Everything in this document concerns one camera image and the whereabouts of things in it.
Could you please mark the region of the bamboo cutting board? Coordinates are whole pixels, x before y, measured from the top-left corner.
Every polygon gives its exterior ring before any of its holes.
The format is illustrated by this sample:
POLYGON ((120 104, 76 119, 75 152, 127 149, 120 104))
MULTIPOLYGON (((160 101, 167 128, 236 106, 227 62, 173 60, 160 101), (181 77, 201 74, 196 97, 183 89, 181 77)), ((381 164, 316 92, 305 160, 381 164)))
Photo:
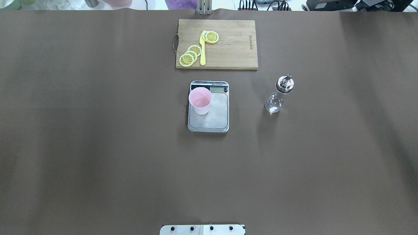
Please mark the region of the bamboo cutting board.
POLYGON ((176 68, 183 69, 179 58, 191 45, 199 45, 203 31, 215 31, 216 43, 206 43, 206 64, 197 60, 190 69, 257 70, 257 37, 254 20, 180 19, 178 25, 176 68))

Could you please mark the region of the pink plastic cup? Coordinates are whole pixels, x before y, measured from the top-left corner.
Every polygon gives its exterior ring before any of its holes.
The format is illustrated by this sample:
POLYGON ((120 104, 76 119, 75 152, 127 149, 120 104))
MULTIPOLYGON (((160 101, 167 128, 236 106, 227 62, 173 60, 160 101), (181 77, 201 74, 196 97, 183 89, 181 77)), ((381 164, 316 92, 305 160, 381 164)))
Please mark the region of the pink plastic cup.
POLYGON ((188 100, 197 114, 204 115, 209 112, 212 93, 205 87, 197 87, 191 90, 188 100))

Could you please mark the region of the purple cloth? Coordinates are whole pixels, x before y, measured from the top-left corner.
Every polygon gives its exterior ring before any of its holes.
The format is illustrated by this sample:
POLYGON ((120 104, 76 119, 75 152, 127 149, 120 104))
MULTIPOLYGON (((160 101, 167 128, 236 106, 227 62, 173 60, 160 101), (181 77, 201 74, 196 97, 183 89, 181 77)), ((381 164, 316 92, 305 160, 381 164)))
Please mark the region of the purple cloth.
POLYGON ((197 0, 165 0, 165 2, 169 10, 197 8, 197 0))

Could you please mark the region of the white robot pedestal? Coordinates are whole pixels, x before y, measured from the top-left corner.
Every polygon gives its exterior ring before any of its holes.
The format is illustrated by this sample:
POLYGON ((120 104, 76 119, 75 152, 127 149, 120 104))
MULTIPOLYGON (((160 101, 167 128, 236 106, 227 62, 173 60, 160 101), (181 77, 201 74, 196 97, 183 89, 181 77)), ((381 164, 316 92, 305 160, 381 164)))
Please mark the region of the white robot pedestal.
POLYGON ((160 235, 245 235, 245 225, 206 224, 206 225, 165 225, 160 235))

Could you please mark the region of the lemon slice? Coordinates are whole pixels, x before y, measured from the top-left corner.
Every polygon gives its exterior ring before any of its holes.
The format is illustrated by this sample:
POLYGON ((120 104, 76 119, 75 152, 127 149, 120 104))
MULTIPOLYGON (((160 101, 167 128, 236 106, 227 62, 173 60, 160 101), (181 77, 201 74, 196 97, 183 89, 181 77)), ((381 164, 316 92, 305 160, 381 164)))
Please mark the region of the lemon slice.
POLYGON ((191 45, 185 53, 179 57, 179 64, 182 67, 191 67, 201 55, 201 47, 199 45, 191 45))
POLYGON ((219 40, 219 35, 215 31, 204 31, 202 34, 202 38, 207 43, 216 43, 219 40))

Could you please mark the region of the lemon slice near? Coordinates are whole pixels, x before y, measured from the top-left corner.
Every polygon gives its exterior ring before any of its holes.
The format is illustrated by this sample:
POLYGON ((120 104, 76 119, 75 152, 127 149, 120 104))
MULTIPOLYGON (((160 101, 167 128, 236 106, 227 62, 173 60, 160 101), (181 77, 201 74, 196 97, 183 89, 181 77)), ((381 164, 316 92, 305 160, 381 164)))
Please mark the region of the lemon slice near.
POLYGON ((191 67, 201 55, 201 47, 199 45, 191 45, 185 53, 179 57, 179 64, 182 67, 191 67))

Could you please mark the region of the grey kitchen scale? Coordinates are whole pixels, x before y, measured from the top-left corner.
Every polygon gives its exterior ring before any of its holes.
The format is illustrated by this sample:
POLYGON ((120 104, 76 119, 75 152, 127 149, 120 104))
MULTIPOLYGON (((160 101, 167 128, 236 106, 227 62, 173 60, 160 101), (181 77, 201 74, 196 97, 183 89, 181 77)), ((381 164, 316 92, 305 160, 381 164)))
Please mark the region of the grey kitchen scale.
POLYGON ((197 114, 188 104, 187 127, 191 132, 225 133, 229 130, 229 84, 225 81, 192 81, 190 89, 205 87, 212 93, 209 112, 197 114))

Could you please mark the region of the glass sauce bottle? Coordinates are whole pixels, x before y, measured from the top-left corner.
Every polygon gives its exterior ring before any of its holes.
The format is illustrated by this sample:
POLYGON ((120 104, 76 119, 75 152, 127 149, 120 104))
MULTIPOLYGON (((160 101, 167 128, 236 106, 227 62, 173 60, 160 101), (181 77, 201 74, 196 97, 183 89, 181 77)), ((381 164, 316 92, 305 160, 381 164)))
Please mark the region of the glass sauce bottle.
POLYGON ((266 100, 265 108, 269 113, 278 113, 295 85, 292 75, 281 76, 276 82, 275 91, 266 100))

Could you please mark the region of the yellow plastic knife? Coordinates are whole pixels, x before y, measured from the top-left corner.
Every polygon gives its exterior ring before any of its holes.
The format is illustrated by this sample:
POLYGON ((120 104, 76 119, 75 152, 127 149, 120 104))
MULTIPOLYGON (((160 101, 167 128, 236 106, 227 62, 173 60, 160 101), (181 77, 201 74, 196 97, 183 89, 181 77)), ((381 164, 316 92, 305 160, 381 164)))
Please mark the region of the yellow plastic knife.
POLYGON ((206 43, 206 41, 204 40, 205 33, 206 33, 206 31, 203 30, 201 35, 200 35, 200 46, 201 46, 200 65, 201 66, 204 66, 206 64, 206 53, 205 53, 205 43, 206 43))

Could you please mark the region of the aluminium frame post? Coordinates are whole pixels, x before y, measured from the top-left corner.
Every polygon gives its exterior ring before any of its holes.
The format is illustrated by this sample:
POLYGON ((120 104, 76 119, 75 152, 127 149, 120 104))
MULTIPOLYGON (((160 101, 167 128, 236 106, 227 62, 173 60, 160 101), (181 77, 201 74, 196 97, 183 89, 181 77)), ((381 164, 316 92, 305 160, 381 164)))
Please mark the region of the aluminium frame post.
POLYGON ((212 15, 212 0, 197 0, 197 15, 212 15))

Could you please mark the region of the lemon slice far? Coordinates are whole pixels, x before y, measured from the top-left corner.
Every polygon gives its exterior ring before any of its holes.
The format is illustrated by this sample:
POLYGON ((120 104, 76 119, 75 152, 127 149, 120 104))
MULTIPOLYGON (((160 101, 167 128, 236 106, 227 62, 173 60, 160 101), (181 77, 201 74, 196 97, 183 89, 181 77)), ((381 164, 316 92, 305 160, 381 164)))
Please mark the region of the lemon slice far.
POLYGON ((202 34, 202 38, 207 43, 216 43, 219 40, 219 35, 215 31, 204 31, 202 34))

